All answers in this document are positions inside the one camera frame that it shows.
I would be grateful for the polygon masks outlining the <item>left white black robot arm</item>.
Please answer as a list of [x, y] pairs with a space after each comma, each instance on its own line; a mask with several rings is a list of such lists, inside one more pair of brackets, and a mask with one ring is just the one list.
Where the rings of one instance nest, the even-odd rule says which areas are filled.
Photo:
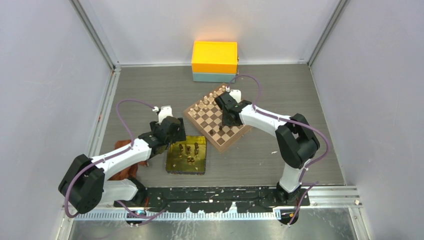
[[79, 214], [93, 210], [98, 204], [128, 201], [141, 206], [146, 189], [134, 177], [111, 180], [115, 174], [165, 152], [171, 144], [186, 140], [183, 118], [165, 117], [162, 122], [150, 122], [151, 130], [106, 154], [77, 156], [62, 178], [58, 191]]

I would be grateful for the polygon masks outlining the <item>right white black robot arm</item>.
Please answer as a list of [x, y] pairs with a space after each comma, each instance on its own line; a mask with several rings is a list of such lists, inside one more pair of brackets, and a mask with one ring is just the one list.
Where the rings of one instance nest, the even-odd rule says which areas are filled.
[[285, 166], [276, 185], [276, 195], [283, 205], [291, 205], [302, 184], [302, 177], [320, 148], [320, 143], [301, 114], [292, 117], [276, 114], [253, 105], [247, 100], [234, 98], [225, 91], [215, 100], [222, 110], [222, 124], [227, 127], [251, 126], [275, 137]]

